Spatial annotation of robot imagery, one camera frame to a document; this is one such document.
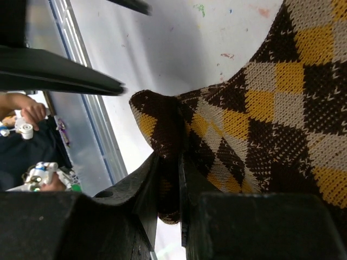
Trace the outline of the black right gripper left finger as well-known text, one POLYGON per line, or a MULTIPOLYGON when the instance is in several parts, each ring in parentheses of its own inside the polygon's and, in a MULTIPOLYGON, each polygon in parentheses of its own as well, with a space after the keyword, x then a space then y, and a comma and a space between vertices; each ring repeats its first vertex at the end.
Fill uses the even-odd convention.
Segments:
POLYGON ((150 259, 157 225, 157 167, 150 155, 94 197, 2 192, 1 259, 150 259))

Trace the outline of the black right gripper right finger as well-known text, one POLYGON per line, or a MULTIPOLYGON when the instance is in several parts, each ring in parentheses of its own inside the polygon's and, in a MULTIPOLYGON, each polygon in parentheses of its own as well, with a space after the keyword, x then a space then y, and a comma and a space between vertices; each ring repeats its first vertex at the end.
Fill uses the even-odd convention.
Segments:
POLYGON ((187 259, 346 259, 321 201, 306 194, 223 193, 186 153, 178 163, 187 259))

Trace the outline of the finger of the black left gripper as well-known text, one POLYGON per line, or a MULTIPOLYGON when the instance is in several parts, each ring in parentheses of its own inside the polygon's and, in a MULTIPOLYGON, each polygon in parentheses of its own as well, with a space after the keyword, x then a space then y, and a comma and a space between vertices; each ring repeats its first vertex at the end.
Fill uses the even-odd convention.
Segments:
POLYGON ((108 1, 117 5, 120 5, 122 7, 128 8, 130 10, 133 10, 135 12, 144 14, 144 15, 151 14, 150 5, 148 5, 146 2, 141 0, 108 0, 108 1))
POLYGON ((1 46, 1 91, 119 96, 123 83, 43 49, 1 46))

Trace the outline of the brown yellow argyle sock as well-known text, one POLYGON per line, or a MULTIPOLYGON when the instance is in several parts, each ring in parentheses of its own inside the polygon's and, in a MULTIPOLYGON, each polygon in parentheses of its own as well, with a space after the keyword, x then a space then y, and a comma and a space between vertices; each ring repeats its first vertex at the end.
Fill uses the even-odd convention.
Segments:
POLYGON ((284 1, 229 80, 130 99, 162 159, 159 217, 179 221, 178 158, 223 192, 311 193, 346 227, 346 1, 284 1))

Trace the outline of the operator right hand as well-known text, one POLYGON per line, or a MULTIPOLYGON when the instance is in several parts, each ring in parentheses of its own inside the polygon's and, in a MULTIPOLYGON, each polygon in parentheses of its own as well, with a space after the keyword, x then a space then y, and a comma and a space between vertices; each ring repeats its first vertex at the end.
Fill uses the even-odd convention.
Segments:
POLYGON ((33 126, 35 131, 38 131, 38 123, 43 121, 47 116, 46 107, 42 103, 33 101, 21 109, 21 116, 26 123, 33 126))

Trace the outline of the operator left hand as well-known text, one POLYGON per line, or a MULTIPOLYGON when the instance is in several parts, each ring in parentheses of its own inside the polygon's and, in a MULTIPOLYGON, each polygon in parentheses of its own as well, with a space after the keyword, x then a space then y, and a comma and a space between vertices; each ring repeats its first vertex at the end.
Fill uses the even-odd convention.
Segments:
POLYGON ((43 184, 40 191, 54 192, 54 191, 65 191, 65 184, 59 179, 59 175, 54 172, 52 175, 52 180, 49 184, 43 184))

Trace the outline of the white teleoperation controller upper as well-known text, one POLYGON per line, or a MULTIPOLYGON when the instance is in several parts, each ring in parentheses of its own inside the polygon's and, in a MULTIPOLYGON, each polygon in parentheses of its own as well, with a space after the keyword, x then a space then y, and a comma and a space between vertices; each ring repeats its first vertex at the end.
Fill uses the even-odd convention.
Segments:
POLYGON ((18 118, 12 129, 9 129, 1 122, 1 136, 8 137, 11 132, 20 134, 24 140, 30 140, 33 138, 34 128, 32 124, 27 123, 24 118, 18 118))

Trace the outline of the aluminium rail frame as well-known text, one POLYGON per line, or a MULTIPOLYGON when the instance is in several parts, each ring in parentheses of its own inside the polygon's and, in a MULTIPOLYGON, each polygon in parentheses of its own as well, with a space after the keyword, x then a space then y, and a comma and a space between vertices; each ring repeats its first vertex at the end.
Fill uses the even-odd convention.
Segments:
MULTIPOLYGON (((91 67, 70 1, 49 1, 66 58, 91 67)), ((100 95, 52 93, 65 124, 67 152, 82 191, 94 196, 127 176, 111 121, 100 95)))

